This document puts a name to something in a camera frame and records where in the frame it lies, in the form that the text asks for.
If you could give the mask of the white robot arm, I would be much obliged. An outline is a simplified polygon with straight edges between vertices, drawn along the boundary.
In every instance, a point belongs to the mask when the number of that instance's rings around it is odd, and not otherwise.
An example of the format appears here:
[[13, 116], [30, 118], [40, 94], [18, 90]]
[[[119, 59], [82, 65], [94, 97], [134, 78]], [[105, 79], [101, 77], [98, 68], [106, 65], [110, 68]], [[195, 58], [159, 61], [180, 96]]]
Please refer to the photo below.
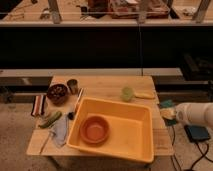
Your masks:
[[174, 107], [161, 108], [160, 114], [169, 120], [176, 119], [184, 125], [205, 126], [213, 129], [213, 102], [180, 103]]

